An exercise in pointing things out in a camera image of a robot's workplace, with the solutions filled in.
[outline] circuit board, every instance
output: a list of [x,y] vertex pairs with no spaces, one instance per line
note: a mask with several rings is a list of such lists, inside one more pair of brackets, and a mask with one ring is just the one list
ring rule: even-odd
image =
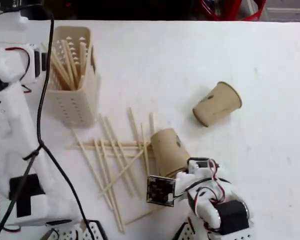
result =
[[167,207],[174,206],[176,180],[151,175],[147,179],[146,202]]

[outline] table surface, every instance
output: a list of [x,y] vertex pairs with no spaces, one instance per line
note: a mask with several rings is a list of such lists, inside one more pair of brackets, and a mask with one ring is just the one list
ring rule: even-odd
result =
[[[300,23],[59,21],[56,25],[91,29],[102,81],[98,111],[109,117],[120,140],[133,140],[128,107],[145,125],[148,141],[149,113],[154,112],[157,128],[174,128],[192,156],[214,158],[228,169],[231,181],[251,201],[258,239],[300,239]],[[48,28],[47,21],[31,21],[23,34],[0,33],[0,46],[40,44],[48,40]],[[192,107],[219,81],[239,92],[243,106],[219,123],[201,127]],[[27,101],[35,119],[41,86],[32,87]],[[87,217],[101,221],[110,240],[171,239],[190,211],[187,201],[119,233],[81,152],[65,149],[74,142],[73,136],[50,114],[50,107],[47,99],[44,142],[72,180]],[[82,140],[106,139],[99,123],[76,132]],[[89,154],[96,159],[93,151]],[[115,162],[110,164],[116,172]],[[133,170],[145,186],[140,162]],[[53,171],[64,196],[73,199],[61,175]],[[151,207],[144,199],[129,198],[122,182],[115,191],[125,220]],[[18,234],[3,233],[0,239],[39,239],[45,230],[25,227]]]

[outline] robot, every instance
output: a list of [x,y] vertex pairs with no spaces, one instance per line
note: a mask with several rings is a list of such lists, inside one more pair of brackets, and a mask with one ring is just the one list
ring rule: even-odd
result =
[[215,160],[189,158],[187,169],[178,172],[176,179],[148,178],[148,203],[173,207],[174,201],[182,200],[188,200],[191,208],[188,223],[192,232],[180,229],[173,240],[256,239],[249,205]]
[[[29,155],[38,148],[35,126],[22,84],[40,79],[45,69],[44,54],[35,45],[0,49],[0,203],[5,213],[20,184]],[[34,171],[13,207],[7,226],[60,226],[81,220],[77,204],[60,195],[41,150],[32,165]]]

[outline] white plastic container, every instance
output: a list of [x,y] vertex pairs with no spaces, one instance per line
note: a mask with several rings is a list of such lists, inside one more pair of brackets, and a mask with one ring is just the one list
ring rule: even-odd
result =
[[53,101],[54,113],[66,125],[89,127],[96,121],[97,105],[99,101],[100,77],[94,59],[94,47],[91,32],[87,27],[59,26],[54,30],[53,47],[58,57],[65,63],[61,40],[69,43],[77,71],[80,71],[80,43],[86,43],[87,58],[85,73],[78,90],[62,90],[53,68],[50,71],[50,80],[47,96]]

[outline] paper cup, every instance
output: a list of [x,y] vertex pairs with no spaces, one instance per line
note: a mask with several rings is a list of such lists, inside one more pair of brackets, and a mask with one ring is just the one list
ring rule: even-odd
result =
[[192,111],[203,126],[209,127],[241,106],[242,100],[236,90],[228,83],[220,81]]
[[173,128],[158,131],[151,144],[161,176],[175,178],[187,166],[190,155]]

